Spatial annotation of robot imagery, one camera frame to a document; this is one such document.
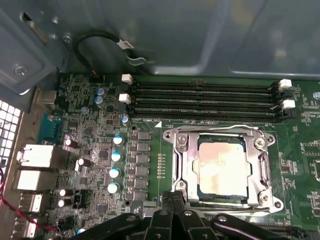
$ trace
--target cpu socket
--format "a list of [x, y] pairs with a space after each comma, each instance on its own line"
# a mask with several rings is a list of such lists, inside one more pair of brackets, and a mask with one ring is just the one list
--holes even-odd
[[163, 138], [173, 145], [172, 191], [182, 191], [191, 208], [257, 217], [283, 209], [270, 179], [273, 135], [247, 125], [185, 125]]

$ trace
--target capacitor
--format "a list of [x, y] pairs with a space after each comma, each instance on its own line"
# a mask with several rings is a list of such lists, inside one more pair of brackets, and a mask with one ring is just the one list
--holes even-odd
[[116, 179], [116, 178], [118, 178], [120, 175], [121, 175], [121, 170], [118, 169], [118, 168], [116, 168], [116, 167], [111, 168], [110, 171], [109, 171], [109, 176], [110, 176], [110, 178], [112, 178], [112, 179]]
[[104, 99], [102, 98], [102, 96], [96, 96], [94, 98], [94, 103], [96, 104], [96, 106], [98, 108], [102, 108], [105, 105]]
[[120, 136], [120, 135], [115, 135], [115, 136], [113, 137], [113, 143], [114, 143], [115, 145], [121, 145], [121, 144], [123, 144], [124, 142], [125, 142], [124, 138], [123, 138], [122, 136]]
[[64, 141], [64, 144], [70, 148], [76, 149], [79, 147], [78, 142], [76, 142], [75, 140], [72, 139], [67, 139]]
[[89, 113], [89, 108], [87, 107], [87, 106], [84, 106], [84, 107], [82, 107], [81, 108], [81, 113], [83, 114], [83, 115], [87, 115], [88, 113]]
[[95, 93], [103, 98], [106, 96], [106, 91], [102, 87], [97, 87]]
[[107, 190], [110, 194], [115, 194], [120, 189], [120, 185], [116, 182], [112, 182], [108, 185]]
[[72, 200], [70, 198], [66, 198], [66, 199], [61, 199], [58, 202], [58, 206], [60, 208], [62, 207], [66, 207], [66, 206], [71, 206], [72, 205]]
[[59, 191], [60, 197], [70, 197], [74, 194], [74, 191], [72, 189], [61, 189]]
[[121, 153], [115, 151], [111, 154], [111, 160], [114, 162], [119, 162], [122, 159]]
[[89, 167], [91, 165], [91, 161], [85, 158], [79, 158], [78, 160], [78, 164], [80, 166], [85, 166], [85, 167]]
[[63, 237], [60, 234], [56, 234], [52, 237], [50, 237], [48, 240], [62, 240]]
[[83, 232], [86, 231], [86, 230], [87, 230], [86, 227], [82, 227], [82, 228], [80, 228], [78, 231], [76, 231], [76, 234], [83, 233]]
[[122, 115], [121, 122], [124, 126], [127, 126], [129, 124], [129, 116], [127, 114]]

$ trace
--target green circuit board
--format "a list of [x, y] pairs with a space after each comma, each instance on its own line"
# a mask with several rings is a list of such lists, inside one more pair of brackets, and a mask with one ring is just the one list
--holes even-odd
[[[138, 80], [150, 82], [189, 83], [194, 77], [176, 76], [135, 76]], [[202, 77], [201, 81], [230, 85], [269, 86], [273, 80], [234, 79]], [[239, 122], [231, 121], [198, 121], [132, 118], [129, 124], [121, 123], [121, 113], [114, 109], [117, 87], [121, 76], [106, 75], [102, 82], [92, 82], [89, 76], [81, 74], [64, 74], [66, 98], [70, 102], [68, 114], [62, 118], [61, 133], [56, 143], [65, 148], [66, 138], [73, 138], [80, 144], [79, 149], [70, 150], [77, 156], [90, 158], [94, 165], [75, 171], [75, 162], [68, 163], [68, 169], [60, 172], [58, 189], [88, 189], [89, 205], [85, 209], [54, 208], [49, 211], [49, 222], [54, 223], [58, 217], [75, 216], [75, 229], [91, 228], [105, 220], [122, 213], [132, 212], [142, 215], [146, 209], [161, 205], [160, 194], [172, 188], [172, 145], [163, 140], [163, 132], [183, 125], [198, 126], [231, 126]], [[281, 199], [284, 209], [266, 217], [245, 217], [247, 221], [265, 224], [285, 224], [300, 226], [305, 230], [319, 231], [320, 219], [320, 109], [319, 101], [314, 99], [314, 92], [320, 92], [320, 82], [292, 81], [297, 117], [280, 123], [243, 122], [250, 126], [260, 127], [276, 137], [276, 144], [268, 148], [273, 195]], [[95, 89], [102, 87], [106, 91], [105, 105], [101, 108], [94, 104]], [[89, 113], [83, 115], [82, 107], [88, 107]], [[136, 134], [143, 132], [149, 138], [137, 139]], [[112, 143], [115, 135], [121, 135], [124, 144], [115, 146]], [[143, 143], [147, 148], [143, 154], [149, 156], [148, 164], [142, 164], [141, 177], [147, 179], [147, 186], [141, 189], [129, 187], [128, 169], [130, 154], [137, 152], [136, 144]], [[111, 154], [117, 151], [122, 154], [121, 162], [111, 161]], [[122, 175], [110, 179], [109, 170], [121, 170]], [[117, 182], [121, 190], [109, 194], [107, 186]], [[127, 201], [126, 194], [137, 191], [137, 199]], [[59, 197], [54, 192], [52, 207]]]

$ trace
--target motherboard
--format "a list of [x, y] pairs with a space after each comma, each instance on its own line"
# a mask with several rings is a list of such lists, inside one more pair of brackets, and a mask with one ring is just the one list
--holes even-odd
[[67, 112], [38, 135], [70, 153], [48, 223], [71, 237], [181, 190], [208, 218], [320, 231], [320, 83], [288, 81], [63, 74]]

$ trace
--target cable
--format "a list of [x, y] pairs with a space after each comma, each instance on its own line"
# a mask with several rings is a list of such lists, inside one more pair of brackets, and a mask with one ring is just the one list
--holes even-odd
[[[85, 66], [88, 70], [90, 70], [94, 75], [98, 75], [97, 70], [95, 70], [89, 63], [89, 61], [80, 53], [79, 51], [79, 44], [88, 38], [92, 38], [92, 37], [101, 37], [101, 38], [105, 38], [105, 39], [109, 39], [113, 42], [115, 42], [116, 44], [119, 44], [121, 41], [121, 39], [115, 35], [113, 35], [110, 32], [107, 31], [92, 31], [92, 32], [88, 32], [85, 33], [83, 35], [80, 35], [77, 39], [75, 39], [73, 41], [72, 44], [72, 49], [74, 51], [74, 54], [76, 56], [76, 58], [79, 60], [80, 63], [82, 63], [83, 66]], [[134, 53], [134, 51], [131, 48], [127, 48], [127, 49], [123, 49], [123, 51], [126, 53], [127, 58], [134, 60], [134, 59], [138, 59], [137, 55]], [[142, 73], [142, 74], [146, 74], [148, 71], [146, 71], [145, 69], [142, 69], [140, 66], [136, 65], [136, 64], [131, 64], [133, 66], [137, 66], [137, 70]]]
[[37, 228], [39, 229], [45, 229], [45, 230], [49, 230], [49, 231], [53, 231], [56, 232], [57, 229], [51, 226], [41, 226], [39, 223], [37, 223], [35, 220], [33, 220], [32, 218], [26, 216], [22, 211], [20, 211], [16, 206], [12, 206], [10, 203], [8, 203], [5, 198], [4, 198], [4, 189], [5, 189], [5, 183], [6, 183], [6, 179], [5, 179], [5, 174], [4, 171], [0, 168], [0, 202], [7, 206], [10, 210], [16, 212], [21, 218], [26, 219], [28, 222], [34, 224]]

